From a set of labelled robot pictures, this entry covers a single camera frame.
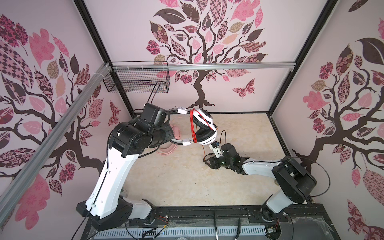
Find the white black headphones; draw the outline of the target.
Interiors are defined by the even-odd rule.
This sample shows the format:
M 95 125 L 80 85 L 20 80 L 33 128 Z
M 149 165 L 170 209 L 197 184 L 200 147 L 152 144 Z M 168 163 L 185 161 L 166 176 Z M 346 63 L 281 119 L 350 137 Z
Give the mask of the white black headphones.
M 207 146 L 216 140 L 218 128 L 214 124 L 213 117 L 206 110 L 192 109 L 187 110 L 182 107 L 172 108 L 168 110 L 170 114 L 190 115 L 192 140 L 172 139 L 171 141 L 177 145 L 188 146 L 192 143 Z

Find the pink headphones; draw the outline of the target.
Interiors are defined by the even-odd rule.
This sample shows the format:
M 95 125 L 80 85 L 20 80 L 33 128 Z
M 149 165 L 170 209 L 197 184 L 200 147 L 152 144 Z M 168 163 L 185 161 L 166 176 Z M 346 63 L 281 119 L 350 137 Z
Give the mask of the pink headphones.
M 173 120 L 171 121 L 171 128 L 174 133 L 174 139 L 180 139 L 181 130 L 176 124 L 174 124 Z M 161 145 L 160 148 L 156 151 L 156 153 L 161 156 L 169 156 L 175 152 L 177 147 L 177 144 L 173 143 L 172 141 L 169 141 L 168 143 Z

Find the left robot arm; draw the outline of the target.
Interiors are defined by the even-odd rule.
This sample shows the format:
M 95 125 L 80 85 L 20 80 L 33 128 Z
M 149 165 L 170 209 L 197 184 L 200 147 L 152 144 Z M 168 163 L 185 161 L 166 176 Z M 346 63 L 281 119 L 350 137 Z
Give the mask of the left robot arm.
M 117 228 L 128 220 L 139 219 L 146 224 L 154 221 L 153 204 L 145 199 L 130 201 L 121 196 L 121 190 L 135 161 L 145 156 L 145 149 L 156 152 L 174 138 L 169 121 L 169 111 L 145 104 L 139 116 L 111 131 L 98 182 L 90 197 L 76 207 L 78 213 L 91 220 L 97 232 Z

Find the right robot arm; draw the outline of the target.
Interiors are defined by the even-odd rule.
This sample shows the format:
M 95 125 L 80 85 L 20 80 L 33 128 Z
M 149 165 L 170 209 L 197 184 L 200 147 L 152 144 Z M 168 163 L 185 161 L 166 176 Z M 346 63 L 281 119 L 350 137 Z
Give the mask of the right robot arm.
M 255 160 L 241 157 L 230 144 L 209 144 L 212 154 L 204 158 L 211 169 L 221 167 L 240 175 L 259 175 L 274 179 L 280 190 L 262 204 L 260 216 L 265 222 L 273 222 L 280 212 L 292 204 L 303 204 L 317 185 L 317 180 L 293 158 L 286 156 L 277 161 Z

